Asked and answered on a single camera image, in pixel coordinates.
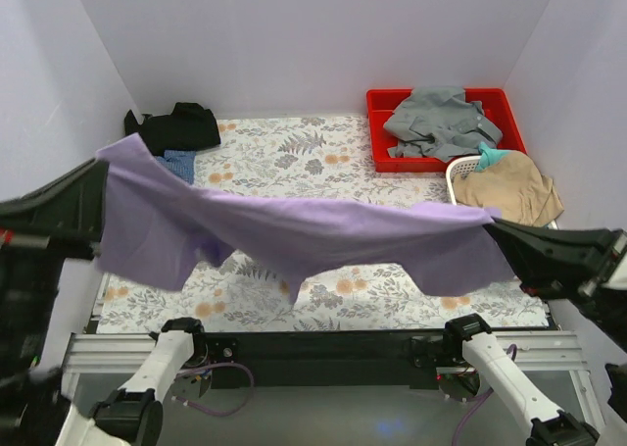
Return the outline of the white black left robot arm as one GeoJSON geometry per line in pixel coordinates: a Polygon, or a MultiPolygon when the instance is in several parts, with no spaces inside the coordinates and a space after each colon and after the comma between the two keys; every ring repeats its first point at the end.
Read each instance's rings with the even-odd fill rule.
{"type": "Polygon", "coordinates": [[[36,373],[67,259],[91,261],[105,228],[108,164],[88,161],[1,205],[1,442],[154,445],[163,399],[183,367],[209,354],[200,323],[161,333],[140,369],[84,417],[62,392],[63,372],[36,373]]]}

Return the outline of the purple polo shirt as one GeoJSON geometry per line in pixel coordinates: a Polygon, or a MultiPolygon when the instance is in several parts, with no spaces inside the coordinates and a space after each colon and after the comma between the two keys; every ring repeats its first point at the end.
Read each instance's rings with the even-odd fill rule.
{"type": "Polygon", "coordinates": [[[98,154],[107,163],[98,267],[178,291],[200,262],[241,251],[283,279],[292,296],[312,276],[347,266],[397,264],[430,296],[461,296],[513,279],[483,209],[418,203],[246,197],[193,186],[130,135],[98,154]]]}

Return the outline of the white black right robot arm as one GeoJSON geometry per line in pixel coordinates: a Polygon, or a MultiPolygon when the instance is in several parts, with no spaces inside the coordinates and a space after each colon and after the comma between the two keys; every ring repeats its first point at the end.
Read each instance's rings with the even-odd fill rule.
{"type": "MultiPolygon", "coordinates": [[[[497,219],[486,227],[526,294],[567,300],[620,349],[626,347],[626,233],[622,229],[558,230],[497,219]]],[[[529,445],[623,445],[626,442],[626,367],[607,364],[607,404],[601,431],[551,401],[499,347],[477,315],[447,322],[445,357],[469,363],[501,398],[529,445]]]]}

